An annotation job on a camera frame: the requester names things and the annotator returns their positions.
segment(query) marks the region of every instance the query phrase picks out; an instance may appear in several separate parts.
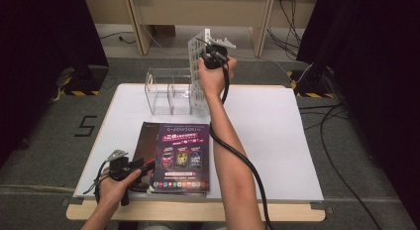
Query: gray carpet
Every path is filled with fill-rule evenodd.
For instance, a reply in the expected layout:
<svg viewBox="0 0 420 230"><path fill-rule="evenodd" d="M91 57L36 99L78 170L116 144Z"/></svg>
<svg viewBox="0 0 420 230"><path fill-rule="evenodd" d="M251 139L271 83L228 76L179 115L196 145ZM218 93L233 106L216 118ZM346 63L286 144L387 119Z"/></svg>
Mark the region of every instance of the gray carpet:
<svg viewBox="0 0 420 230"><path fill-rule="evenodd" d="M89 152L120 83L144 82L150 67L188 67L186 59L109 58L110 69L97 96L62 96L45 111L28 137L29 148L16 150L0 170L0 229L77 229L82 222L65 217ZM286 70L306 65L285 62ZM288 77L271 61L240 61L233 83L290 87ZM332 105L337 98L297 98L299 107ZM326 201L327 218L320 223L275 223L276 229L375 229L372 220L343 184L328 161L319 123L328 108L302 109L306 138ZM385 174L369 159L355 123L343 107L323 127L328 155L348 185L362 199L382 229L415 229ZM85 125L79 125L86 115ZM41 185L41 190L26 188ZM116 229L113 222L109 229Z"/></svg>

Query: table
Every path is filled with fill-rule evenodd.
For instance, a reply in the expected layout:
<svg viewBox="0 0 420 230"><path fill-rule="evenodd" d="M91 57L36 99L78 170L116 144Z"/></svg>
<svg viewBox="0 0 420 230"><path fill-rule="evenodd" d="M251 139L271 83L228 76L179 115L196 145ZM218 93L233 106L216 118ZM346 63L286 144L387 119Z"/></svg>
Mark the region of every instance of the table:
<svg viewBox="0 0 420 230"><path fill-rule="evenodd" d="M271 221L322 221L323 195L303 133L292 89L281 86L231 85L225 107L249 159L260 173ZM134 154L144 121L208 123L209 116L152 115L143 84L120 84L103 121L67 217L86 220L96 202L93 193L82 194L114 150ZM131 203L120 207L114 220L224 221L220 189L210 154L211 188L206 198L168 199L130 193Z"/></svg>
<svg viewBox="0 0 420 230"><path fill-rule="evenodd" d="M152 40L149 25L193 25L250 27L254 52L258 57L262 53L272 1L126 0L126 3L141 55L148 53Z"/></svg>

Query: transparent plastic container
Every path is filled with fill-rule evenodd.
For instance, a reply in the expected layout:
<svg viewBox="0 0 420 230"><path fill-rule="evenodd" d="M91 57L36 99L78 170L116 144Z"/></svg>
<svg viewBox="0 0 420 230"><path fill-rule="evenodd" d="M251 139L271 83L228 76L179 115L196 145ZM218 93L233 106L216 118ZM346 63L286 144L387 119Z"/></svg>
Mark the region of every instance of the transparent plastic container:
<svg viewBox="0 0 420 230"><path fill-rule="evenodd" d="M145 94L153 115L207 115L207 106L191 105L201 98L202 90L198 92L191 90L189 68L150 68L146 76Z"/></svg>

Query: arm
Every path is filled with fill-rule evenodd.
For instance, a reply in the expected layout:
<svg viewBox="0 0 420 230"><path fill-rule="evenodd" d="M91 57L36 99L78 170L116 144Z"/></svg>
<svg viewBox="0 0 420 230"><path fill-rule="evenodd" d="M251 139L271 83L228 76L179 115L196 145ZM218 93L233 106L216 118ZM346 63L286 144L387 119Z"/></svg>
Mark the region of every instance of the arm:
<svg viewBox="0 0 420 230"><path fill-rule="evenodd" d="M101 198L99 203L81 229L105 229L112 215L117 211L126 188L140 175L140 172L140 170L136 170L121 181L116 181L111 177L104 178L101 181Z"/></svg>
<svg viewBox="0 0 420 230"><path fill-rule="evenodd" d="M230 78L233 78L237 61L232 57L229 59ZM207 69L202 58L198 64L200 84L210 109L214 132L245 156L244 147L220 99L224 88L222 69ZM238 157L216 142L213 147L228 229L263 229L253 173Z"/></svg>

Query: hand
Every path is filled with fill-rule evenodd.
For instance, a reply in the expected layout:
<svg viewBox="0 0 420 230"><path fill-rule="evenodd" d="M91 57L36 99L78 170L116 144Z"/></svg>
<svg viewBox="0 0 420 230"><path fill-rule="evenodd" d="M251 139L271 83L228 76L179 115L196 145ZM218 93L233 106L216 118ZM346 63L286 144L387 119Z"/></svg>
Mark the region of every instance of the hand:
<svg viewBox="0 0 420 230"><path fill-rule="evenodd" d="M229 70L229 80L234 77L234 69L237 61L233 57L228 57L228 65L225 66ZM218 96L225 88L225 78L222 68L208 69L204 64L204 59L198 60L198 74L200 76L200 85L206 97Z"/></svg>
<svg viewBox="0 0 420 230"><path fill-rule="evenodd" d="M100 195L98 205L106 207L113 213L117 211L118 205L124 196L127 187L140 175L140 170L131 172L125 179L116 181L111 177L105 177L100 183Z"/></svg>

